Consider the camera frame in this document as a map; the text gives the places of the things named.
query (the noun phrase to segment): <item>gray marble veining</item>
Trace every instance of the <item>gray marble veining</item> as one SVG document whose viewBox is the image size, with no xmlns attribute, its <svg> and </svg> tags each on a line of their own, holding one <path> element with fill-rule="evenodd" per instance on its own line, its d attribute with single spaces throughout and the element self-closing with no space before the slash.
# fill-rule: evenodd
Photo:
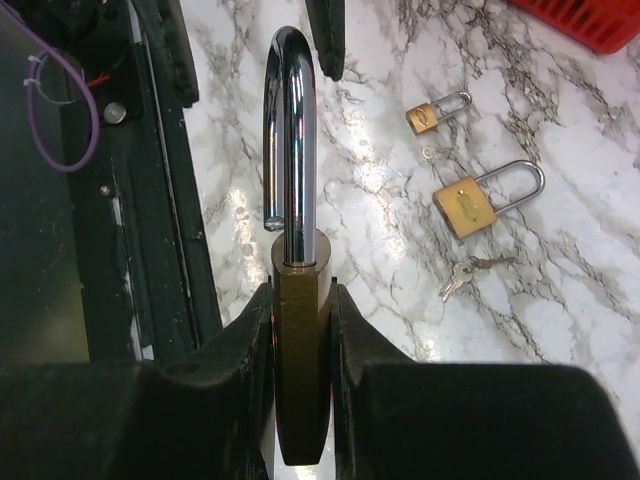
<svg viewBox="0 0 640 480">
<path fill-rule="evenodd" d="M 316 62 L 317 223 L 334 274 L 414 359 L 585 368 L 637 450 L 640 42 L 596 56 L 500 0 L 347 3 L 344 78 L 324 78 Z M 183 9 L 201 87 L 186 120 L 229 321 L 271 269 L 274 234 L 261 221 L 269 42 L 283 25 L 311 35 L 301 0 Z M 467 112 L 412 133 L 406 110 L 461 88 L 474 98 Z M 545 192 L 455 240 L 433 192 L 519 158 L 542 166 Z M 514 172 L 486 188 L 499 204 L 531 182 Z M 443 304 L 437 292 L 466 255 L 517 263 L 479 272 Z"/>
</svg>

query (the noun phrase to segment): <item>red wire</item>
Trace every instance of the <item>red wire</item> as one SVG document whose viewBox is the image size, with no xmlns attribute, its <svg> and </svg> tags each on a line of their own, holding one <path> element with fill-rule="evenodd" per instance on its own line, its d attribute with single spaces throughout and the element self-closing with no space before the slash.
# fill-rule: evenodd
<svg viewBox="0 0 640 480">
<path fill-rule="evenodd" d="M 101 72 L 98 78 L 96 78 L 95 80 L 91 80 L 90 82 L 87 82 L 87 87 L 89 88 L 97 87 L 98 85 L 103 84 L 110 78 L 111 78 L 111 75 L 106 75 L 104 72 Z"/>
</svg>

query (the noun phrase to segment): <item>large brass padlock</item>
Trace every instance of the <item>large brass padlock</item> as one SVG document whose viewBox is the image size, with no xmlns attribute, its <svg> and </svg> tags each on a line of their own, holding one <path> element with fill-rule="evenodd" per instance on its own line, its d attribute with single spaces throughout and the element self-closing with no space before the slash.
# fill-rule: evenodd
<svg viewBox="0 0 640 480">
<path fill-rule="evenodd" d="M 455 98 L 460 98 L 462 100 L 462 106 L 448 113 L 441 114 L 438 116 L 436 113 L 436 108 L 439 108 L 442 104 L 448 103 Z M 417 107 L 412 108 L 407 111 L 406 118 L 413 130 L 413 133 L 416 135 L 422 132 L 426 132 L 427 130 L 431 130 L 432 128 L 436 128 L 440 122 L 444 122 L 448 120 L 453 115 L 461 112 L 469 105 L 471 105 L 472 98 L 469 92 L 460 91 L 452 93 L 451 95 L 447 95 L 440 100 L 436 100 L 432 103 L 423 103 L 422 105 L 418 105 Z"/>
<path fill-rule="evenodd" d="M 536 188 L 528 195 L 495 209 L 479 184 L 514 167 L 528 168 L 536 178 Z M 462 178 L 434 193 L 433 200 L 451 231 L 461 239 L 494 224 L 498 215 L 537 197 L 544 190 L 545 183 L 544 172 L 538 165 L 528 160 L 516 160 L 475 179 Z"/>
<path fill-rule="evenodd" d="M 320 460 L 331 385 L 329 316 L 331 244 L 316 231 L 316 263 L 289 266 L 284 234 L 271 248 L 278 435 L 285 463 Z"/>
<path fill-rule="evenodd" d="M 263 118 L 264 228 L 271 248 L 278 438 L 287 465 L 320 461 L 329 427 L 331 244 L 316 230 L 316 93 L 304 35 L 271 42 Z"/>
</svg>

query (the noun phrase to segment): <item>small brass padlock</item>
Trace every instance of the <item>small brass padlock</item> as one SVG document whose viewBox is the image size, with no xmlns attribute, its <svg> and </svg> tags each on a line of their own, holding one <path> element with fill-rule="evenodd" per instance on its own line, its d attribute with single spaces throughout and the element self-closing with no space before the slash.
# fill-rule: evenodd
<svg viewBox="0 0 640 480">
<path fill-rule="evenodd" d="M 449 113 L 445 113 L 442 116 L 438 116 L 436 114 L 436 107 L 439 107 L 443 103 L 447 103 L 454 98 L 462 99 L 462 107 L 458 108 Z M 436 100 L 433 103 L 423 103 L 422 105 L 418 105 L 417 107 L 412 108 L 406 113 L 407 121 L 413 132 L 417 135 L 418 133 L 426 132 L 427 130 L 431 130 L 432 128 L 436 128 L 440 122 L 448 120 L 453 115 L 461 112 L 469 105 L 471 105 L 472 98 L 469 92 L 460 91 L 456 93 L 452 93 L 451 95 L 447 95 L 440 100 Z"/>
<path fill-rule="evenodd" d="M 479 184 L 514 167 L 528 168 L 536 177 L 536 188 L 528 195 L 496 210 Z M 494 224 L 498 215 L 537 197 L 544 190 L 545 183 L 544 172 L 538 165 L 529 160 L 516 160 L 475 179 L 462 178 L 434 193 L 433 200 L 456 238 L 461 239 Z"/>
</svg>

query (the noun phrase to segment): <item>padlock body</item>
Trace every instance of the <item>padlock body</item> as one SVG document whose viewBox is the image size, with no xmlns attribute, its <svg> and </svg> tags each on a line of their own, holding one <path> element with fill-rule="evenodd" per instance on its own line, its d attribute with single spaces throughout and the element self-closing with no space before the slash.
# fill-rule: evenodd
<svg viewBox="0 0 640 480">
<path fill-rule="evenodd" d="M 331 243 L 316 231 L 316 264 L 284 263 L 284 235 L 271 248 L 278 437 L 285 464 L 320 461 L 329 425 Z"/>
<path fill-rule="evenodd" d="M 431 105 L 423 103 L 406 113 L 407 121 L 415 134 L 426 132 L 438 126 L 438 117 Z"/>
<path fill-rule="evenodd" d="M 458 239 L 498 220 L 489 199 L 473 177 L 462 178 L 438 190 L 433 194 L 433 200 Z"/>
</svg>

